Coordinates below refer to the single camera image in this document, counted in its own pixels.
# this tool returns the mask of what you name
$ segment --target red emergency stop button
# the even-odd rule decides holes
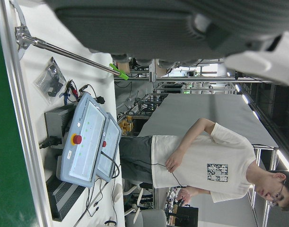
[[[82,136],[80,135],[75,135],[74,138],[73,138],[73,142],[75,144],[80,144],[82,142]]]

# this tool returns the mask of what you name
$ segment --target white table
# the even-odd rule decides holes
[[[28,27],[31,36],[45,40],[48,43],[88,58],[91,61],[98,62],[99,64],[108,66],[109,63],[112,63],[112,58],[109,54],[92,54],[87,48],[83,47],[58,21],[53,12],[46,5],[37,5],[34,3],[32,7],[29,7],[28,5],[21,5],[21,8],[26,20],[26,26]],[[38,88],[34,85],[34,81],[44,71],[51,57],[54,57],[56,60],[66,80],[68,81],[72,79],[77,85],[78,89],[85,84],[91,84],[97,96],[103,96],[105,99],[105,104],[103,104],[102,107],[105,109],[105,111],[110,112],[116,119],[114,78],[111,73],[96,69],[92,66],[88,66],[84,63],[60,56],[47,50],[29,46],[25,55],[20,61],[20,65],[25,86],[26,101],[29,107],[28,112],[30,114],[31,124],[34,130],[35,141],[40,143],[47,137],[44,112],[63,105],[63,98],[59,98],[52,104],[48,103],[41,95]],[[91,94],[93,93],[90,88],[87,88],[86,91]],[[39,147],[35,153],[35,155],[38,156],[39,161],[41,160],[42,164],[38,170],[41,173],[42,187],[44,188],[44,194],[41,196],[48,205],[49,202],[45,181],[52,175],[53,172],[50,170],[50,167],[53,166],[53,164],[51,164],[51,157],[53,154],[51,154],[50,148],[40,150]],[[119,155],[117,155],[116,162],[120,163]],[[94,187],[93,198],[99,194],[99,182],[100,181],[98,180]],[[117,183],[122,183],[121,174],[115,180],[115,184]],[[103,224],[109,219],[116,220],[111,199],[113,185],[114,180],[112,180],[103,189],[103,199],[99,202],[99,210],[95,213],[94,217],[91,218],[88,214],[85,214],[77,226],[96,226],[97,224]],[[52,221],[52,216],[49,214],[48,218],[50,220],[48,220],[48,225],[54,227],[74,226],[85,210],[85,204],[88,197],[87,193],[88,191],[86,189],[62,222]],[[93,213],[95,209],[96,207],[93,208],[92,206],[89,208],[91,213]],[[124,211],[122,197],[117,203],[115,203],[114,209],[116,210],[117,214],[118,226],[123,227]]]

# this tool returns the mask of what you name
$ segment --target white t-shirt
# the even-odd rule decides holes
[[[152,164],[165,165],[182,138],[153,136]],[[213,202],[239,199],[249,189],[245,175],[255,159],[253,146],[245,137],[216,123],[211,136],[200,135],[191,144],[174,171],[177,179],[164,166],[153,165],[153,185],[164,188],[180,183],[205,189],[210,191]]]

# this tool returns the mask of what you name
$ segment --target gray partition panel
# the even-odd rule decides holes
[[[245,136],[252,144],[278,147],[241,95],[169,94],[139,136],[184,135],[200,117]]]

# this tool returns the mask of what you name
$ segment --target green clip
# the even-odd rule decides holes
[[[123,70],[117,69],[116,66],[114,66],[112,63],[110,63],[110,66],[111,66],[115,71],[121,73],[119,77],[123,78],[124,80],[128,80],[128,79],[129,79],[129,77],[125,74],[125,72],[124,72]]]

